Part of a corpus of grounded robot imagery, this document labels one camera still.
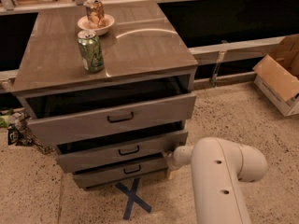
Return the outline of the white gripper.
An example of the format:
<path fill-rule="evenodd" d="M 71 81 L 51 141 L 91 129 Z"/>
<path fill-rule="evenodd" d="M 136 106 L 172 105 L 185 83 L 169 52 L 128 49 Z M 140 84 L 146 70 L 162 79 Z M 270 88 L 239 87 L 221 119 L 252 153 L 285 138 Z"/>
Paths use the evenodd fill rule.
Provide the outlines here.
<path fill-rule="evenodd" d="M 176 160 L 174 152 L 163 152 L 164 158 L 166 159 L 166 164 L 168 166 L 168 170 L 166 171 L 166 179 L 172 180 L 177 175 L 177 170 L 180 168 L 180 164 Z"/>

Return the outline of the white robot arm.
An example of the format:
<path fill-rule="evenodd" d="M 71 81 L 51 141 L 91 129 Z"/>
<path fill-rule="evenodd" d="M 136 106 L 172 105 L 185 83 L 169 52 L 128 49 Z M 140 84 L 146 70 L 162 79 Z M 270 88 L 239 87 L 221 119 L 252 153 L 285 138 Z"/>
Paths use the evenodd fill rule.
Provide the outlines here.
<path fill-rule="evenodd" d="M 176 147 L 164 158 L 172 172 L 191 167 L 197 224 L 251 224 L 239 184 L 265 176 L 268 164 L 259 149 L 207 137 L 193 147 Z"/>

